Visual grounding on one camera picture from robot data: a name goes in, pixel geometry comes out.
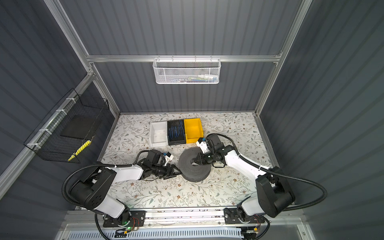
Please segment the aluminum frame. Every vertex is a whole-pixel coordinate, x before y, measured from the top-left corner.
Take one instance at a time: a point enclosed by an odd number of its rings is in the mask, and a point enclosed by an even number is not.
[[[107,86],[105,85],[102,77],[100,76],[99,72],[97,71],[96,67],[91,64],[86,56],[88,56],[88,51],[85,48],[83,42],[81,41],[79,35],[77,34],[74,26],[71,23],[71,20],[69,19],[68,15],[66,14],[63,6],[61,5],[59,0],[44,0],[45,4],[47,5],[49,11],[55,18],[57,24],[60,26],[61,30],[63,31],[65,37],[71,44],[73,50],[75,51],[77,57],[81,61],[84,68],[87,70],[87,72],[91,72],[96,74],[97,78],[94,80],[94,84],[97,87],[97,89],[100,92],[100,95],[102,98],[105,98],[108,100],[109,108],[112,112],[112,114],[117,118],[120,115],[120,110],[113,99],[112,95],[110,94]]]
[[[300,7],[297,11],[297,14],[295,16],[295,19],[292,23],[292,26],[289,30],[289,33],[287,35],[287,38],[284,41],[283,47],[281,49],[281,56],[280,61],[276,64],[276,66],[272,69],[271,75],[269,79],[267,80],[267,83],[265,84],[265,87],[263,89],[262,95],[260,96],[259,102],[257,103],[257,106],[255,108],[255,112],[257,115],[260,115],[260,113],[263,110],[263,107],[266,103],[266,100],[271,93],[272,87],[275,84],[275,81],[277,77],[279,76],[281,67],[283,66],[285,59],[292,47],[293,41],[296,38],[297,33],[299,32],[299,29],[301,27],[301,24],[303,23],[304,17],[308,12],[308,9],[310,8],[312,3],[312,0],[302,0]]]
[[[162,61],[211,61],[220,59],[221,62],[273,62],[280,61],[280,55],[217,55],[217,56],[196,56],[196,55],[89,55],[86,59],[91,63],[108,62],[129,62],[129,63],[151,63],[154,59],[160,58]]]
[[[69,98],[73,98],[76,96],[76,93],[81,94],[87,89],[89,84],[93,81],[95,75],[93,73],[88,73],[83,80],[79,83],[79,85],[72,91],[67,99],[63,101],[63,103],[57,108],[58,110],[63,109],[70,101]],[[57,117],[59,111],[55,111],[53,115],[46,121],[46,123],[42,126],[42,129],[46,128],[48,125],[52,123],[52,121]],[[36,135],[31,139],[29,143],[35,143],[37,139],[40,138],[42,131],[38,131]],[[17,155],[17,157],[12,161],[12,163],[7,167],[7,169],[0,176],[0,200],[4,196],[4,194],[8,191],[8,189],[12,186],[12,184],[16,181],[17,177],[23,172],[28,163],[35,156],[35,152],[31,149],[24,147],[23,150]]]
[[[99,157],[98,157],[97,161],[101,162],[101,160],[102,160],[102,158],[104,156],[104,153],[105,153],[105,151],[106,151],[106,149],[108,147],[109,141],[111,140],[112,134],[115,131],[116,124],[118,123],[118,120],[119,120],[119,118],[115,118],[115,120],[113,121],[111,130],[108,133],[107,139],[104,142],[103,148],[100,151],[100,154],[99,154]]]
[[[266,152],[268,154],[269,160],[271,161],[272,167],[280,167],[260,116],[256,115],[256,113],[253,113],[253,117],[255,119],[257,128],[259,129],[260,136],[263,140],[263,143],[264,143]]]
[[[173,112],[130,112],[120,113],[120,115],[135,115],[135,114],[181,114],[181,113],[233,113],[238,111],[173,111]],[[254,113],[254,110],[242,110],[242,113]]]
[[[254,224],[225,224],[225,216],[222,207],[177,207],[177,208],[148,208],[148,209],[131,209],[145,210],[146,218],[145,229],[161,229],[161,228],[202,228],[202,227],[245,227],[254,226]],[[274,225],[296,225],[304,240],[314,240],[313,233],[308,225],[307,219],[300,210],[282,212],[277,217],[271,218],[266,216]],[[71,231],[79,230],[96,230],[94,223],[94,213],[87,210],[68,211],[65,216],[61,228],[55,239],[65,240]]]

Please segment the floral tablecloth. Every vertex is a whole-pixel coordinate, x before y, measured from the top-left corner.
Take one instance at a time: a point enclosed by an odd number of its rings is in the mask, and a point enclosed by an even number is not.
[[[120,115],[112,138],[103,157],[104,163],[132,163],[141,150],[149,147],[149,123],[175,119],[200,118],[204,136],[222,133],[231,137],[239,151],[262,165],[271,167],[252,113],[190,113]],[[222,139],[225,145],[229,141]],[[196,144],[157,147],[175,157],[177,165],[181,153]],[[182,176],[168,180],[129,180],[113,184],[109,194],[130,208],[198,207],[236,205],[246,197],[256,196],[255,181],[247,179],[230,167],[211,169],[210,175],[198,183]]]

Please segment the cable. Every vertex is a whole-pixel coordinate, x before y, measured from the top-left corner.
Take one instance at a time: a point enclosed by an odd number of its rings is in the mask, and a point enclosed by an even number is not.
[[[264,231],[263,231],[262,233],[260,233],[260,234],[259,234],[255,239],[253,239],[253,240],[258,240],[258,239],[260,239],[262,236],[264,236],[264,234],[268,231],[269,227],[271,226],[271,223],[269,222],[269,220],[268,220],[266,217],[264,217],[263,215],[260,215],[260,217],[263,218],[263,219],[266,221],[267,226],[266,226],[266,228],[264,229]]]
[[[108,238],[101,230],[101,227],[99,225],[99,220],[97,219],[97,213],[95,213],[95,223],[96,223],[96,227],[97,227],[97,230],[99,230],[99,233],[101,234],[101,236],[105,239],[105,240],[111,240],[110,238]]]
[[[139,229],[139,226],[140,226],[140,222],[139,222],[139,219],[138,218],[135,218],[135,217],[133,217],[133,220],[135,221],[135,219],[137,220],[137,229]]]
[[[143,179],[143,181],[147,181],[147,182],[152,182],[152,181],[155,181],[155,180],[158,180],[159,178],[155,178],[155,179],[152,179],[152,180],[145,180]]]
[[[72,200],[69,195],[67,194],[67,185],[68,185],[68,182],[69,180],[71,180],[71,178],[78,172],[86,169],[86,168],[90,168],[90,167],[131,167],[132,164],[123,164],[123,165],[114,165],[114,164],[104,164],[104,163],[96,163],[96,164],[92,164],[92,165],[88,165],[88,166],[84,166],[84,167],[81,167],[79,168],[78,170],[74,171],[73,173],[71,173],[66,179],[65,181],[63,182],[63,185],[61,186],[61,194],[63,195],[64,199],[67,200],[67,202],[69,202],[70,204],[73,204],[75,206],[79,206],[79,207],[84,207],[83,205],[81,205],[80,203]]]
[[[160,155],[160,157],[161,157],[161,161],[160,161],[160,163],[158,163],[158,164],[153,164],[154,166],[163,166],[165,163],[166,163],[166,158],[164,157],[164,155],[163,154],[161,154]]]
[[[140,151],[140,152],[137,154],[137,156],[136,156],[136,158],[135,158],[135,161],[132,163],[132,165],[135,165],[135,164],[137,163],[140,154],[142,154],[143,152],[149,152],[149,150],[143,150],[143,151]]]
[[[257,218],[255,218],[255,217],[253,217],[255,220],[256,220],[256,222],[257,222],[257,224],[258,224],[258,226],[257,226],[257,228],[260,228],[260,226],[261,226],[261,223],[259,223],[259,221],[257,220]]]
[[[116,231],[115,231],[115,236],[114,236],[114,237],[115,237],[115,238],[117,238],[117,237],[121,237],[121,238],[126,237],[126,233],[125,233],[125,231],[126,231],[125,228],[116,230]]]
[[[244,157],[242,157],[242,156],[240,155],[239,151],[237,150],[237,147],[236,147],[235,142],[234,142],[230,137],[228,137],[228,136],[226,136],[226,135],[223,135],[223,134],[220,134],[220,133],[211,133],[211,134],[209,134],[207,137],[209,137],[209,136],[211,136],[211,135],[222,136],[222,137],[225,137],[226,139],[228,139],[229,141],[231,141],[231,143],[233,144],[233,148],[234,148],[235,151],[236,151],[236,154],[237,154],[237,155],[238,155],[244,162],[248,163],[249,165],[252,165],[252,166],[254,166],[255,168],[258,168],[258,169],[260,169],[260,170],[262,170],[262,171],[264,171],[264,172],[266,172],[266,173],[269,173],[269,174],[271,174],[271,175],[276,175],[276,176],[279,176],[279,177],[285,177],[285,178],[293,179],[293,180],[296,180],[296,181],[300,181],[300,182],[308,183],[308,184],[310,184],[310,185],[312,185],[312,186],[315,186],[315,187],[319,188],[319,189],[323,192],[323,194],[322,194],[319,198],[317,198],[317,199],[315,199],[315,200],[313,200],[313,201],[311,201],[311,202],[309,202],[309,203],[306,203],[306,204],[300,204],[300,205],[295,205],[295,206],[292,206],[292,207],[287,207],[287,208],[285,208],[283,211],[291,211],[291,210],[297,210],[297,209],[303,209],[303,208],[306,208],[306,207],[311,207],[311,206],[313,206],[313,205],[316,205],[316,204],[322,202],[322,201],[327,197],[327,195],[328,195],[327,190],[326,190],[322,185],[318,184],[317,182],[314,182],[314,181],[311,181],[311,180],[308,180],[308,179],[305,179],[305,178],[301,178],[301,177],[294,177],[294,176],[290,176],[290,175],[281,174],[281,173],[274,172],[274,171],[271,171],[271,170],[269,170],[269,169],[265,169],[265,168],[263,168],[263,167],[260,167],[260,166],[258,166],[257,164],[255,164],[255,163],[253,163],[253,162],[251,162],[251,161],[248,161],[247,159],[245,159]]]

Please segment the white wire basket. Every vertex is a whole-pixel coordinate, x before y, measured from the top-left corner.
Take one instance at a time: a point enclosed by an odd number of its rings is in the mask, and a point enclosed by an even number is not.
[[[211,61],[153,61],[156,83],[159,84],[217,84],[220,59]]]

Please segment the zip tie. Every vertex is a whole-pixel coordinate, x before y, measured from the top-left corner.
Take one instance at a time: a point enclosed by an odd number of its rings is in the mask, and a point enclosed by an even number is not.
[[[32,146],[37,146],[37,147],[40,146],[38,143],[27,143],[27,145],[32,145]]]
[[[47,131],[47,133],[49,133],[49,135],[52,135],[51,131],[49,131],[48,128],[45,128],[45,129],[40,129],[39,131]]]
[[[64,109],[59,109],[59,110],[56,110],[56,111],[63,112],[65,115],[67,115],[67,113],[65,112]]]
[[[75,99],[74,98],[66,98],[67,100],[73,100],[74,101],[74,103],[76,103],[76,101],[75,101]]]
[[[240,154],[238,154],[237,156],[238,156],[238,157],[240,157],[240,155],[241,155],[241,156],[243,156],[245,159],[247,159],[247,158],[248,158],[247,160],[250,160],[250,158],[249,158],[249,157],[246,157],[246,156],[244,156],[244,155],[243,155],[243,154],[241,154],[241,153],[240,153]],[[256,164],[257,164],[257,165],[259,165],[259,168],[258,168],[258,169],[259,169],[260,171],[262,171],[262,170],[260,169],[261,167],[263,167],[264,169],[268,169],[268,167],[266,167],[266,166],[263,166],[263,165],[261,165],[261,164],[258,164],[258,163],[256,163]]]

